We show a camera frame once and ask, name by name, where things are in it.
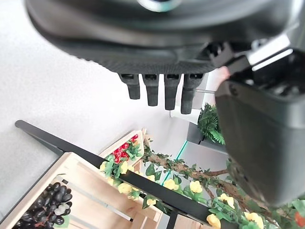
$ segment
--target green leaf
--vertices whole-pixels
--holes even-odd
[[[162,170],[154,173],[154,179],[155,179],[156,181],[157,181],[157,180],[160,180],[161,173],[162,173]]]
[[[252,199],[247,202],[247,206],[249,206],[249,208],[254,212],[259,213],[261,211],[261,208]]]
[[[178,184],[181,184],[182,180],[178,175],[173,174],[173,179],[177,178],[178,179]]]
[[[178,178],[177,178],[177,177],[174,178],[174,182],[175,182],[175,184],[177,184],[177,185],[179,184],[179,181],[178,181]]]
[[[300,213],[302,217],[305,217],[305,200],[296,199],[292,201],[292,205]]]
[[[163,203],[161,203],[160,201],[157,201],[156,205],[155,205],[158,209],[160,209],[162,212],[164,212],[165,214],[167,214],[167,210],[166,207],[163,205]]]
[[[53,225],[54,228],[68,228],[69,222],[70,222],[70,217],[69,216],[62,216],[62,217],[65,220],[64,223],[61,225],[54,223],[54,225]]]
[[[224,192],[221,190],[221,189],[216,189],[216,194],[217,194],[217,196],[219,197],[219,196],[221,196],[221,194],[223,194]]]
[[[209,212],[211,212],[213,214],[217,214],[219,211],[217,209],[211,208],[211,209],[209,209]]]
[[[147,200],[148,200],[149,198],[148,198],[148,195],[146,195],[145,197],[144,197],[144,200],[143,200],[143,205],[142,205],[142,209],[145,209],[145,208],[148,208],[149,207],[149,205],[147,204]]]
[[[276,220],[276,222],[278,222],[279,224],[281,223],[281,216],[280,214],[278,214],[276,211],[272,211],[272,218]]]
[[[198,201],[200,202],[200,203],[203,203],[203,204],[207,204],[207,200],[205,199],[205,198],[203,198],[203,197],[199,197],[198,198]]]
[[[155,170],[154,170],[154,166],[153,166],[153,163],[151,163],[148,168],[146,169],[146,176],[151,176],[155,173]]]

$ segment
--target artificial flower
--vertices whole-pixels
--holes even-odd
[[[108,161],[104,161],[101,166],[100,166],[100,171],[103,172],[105,171],[106,165],[107,165]]]
[[[107,178],[107,181],[108,183],[113,186],[113,182],[114,182],[114,179],[112,179],[111,177]]]
[[[129,184],[122,183],[118,186],[120,193],[129,194],[132,191],[132,187]]]
[[[121,173],[122,174],[126,174],[127,170],[128,170],[128,163],[127,163],[127,161],[124,161],[121,164]]]
[[[260,229],[264,229],[263,219],[257,213],[255,213],[255,212],[253,212],[253,213],[244,212],[244,215],[246,216],[247,220],[254,221],[255,223],[257,223],[257,225]]]
[[[220,220],[217,218],[216,215],[211,214],[208,215],[208,217],[206,218],[206,221],[208,221],[208,223],[214,228],[214,229],[220,229],[221,228],[221,223]]]
[[[150,205],[155,205],[157,203],[157,201],[155,199],[148,199],[146,201],[147,205],[150,206]]]
[[[155,177],[154,177],[154,175],[150,175],[150,176],[148,176],[148,177],[147,177],[147,179],[149,179],[149,180],[151,180],[151,181],[155,182]]]
[[[132,199],[132,200],[138,200],[139,199],[139,197],[134,197],[134,196],[128,196],[127,198]]]
[[[134,167],[128,166],[128,170],[134,172]]]
[[[229,197],[227,196],[225,193],[221,194],[219,199],[224,202],[224,201],[227,201],[228,205],[235,209],[235,206],[234,206],[234,198],[233,197]]]
[[[170,189],[170,190],[178,190],[179,185],[175,184],[173,179],[169,179],[164,182],[164,187]]]
[[[201,193],[202,192],[202,186],[200,185],[199,181],[192,181],[190,183],[190,189],[193,193]]]
[[[140,176],[144,176],[143,173],[140,173],[139,171],[135,171],[134,173],[135,173],[135,174],[138,174],[138,175],[140,175]]]

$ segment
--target green plant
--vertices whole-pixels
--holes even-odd
[[[205,137],[224,145],[224,137],[221,134],[215,106],[205,104],[204,110],[199,115],[198,128]]]

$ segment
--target white floor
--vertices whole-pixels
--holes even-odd
[[[0,220],[56,155],[14,126],[23,119],[93,153],[145,126],[153,148],[178,153],[188,122],[130,100],[117,74],[56,49],[32,27],[23,1],[0,1]]]

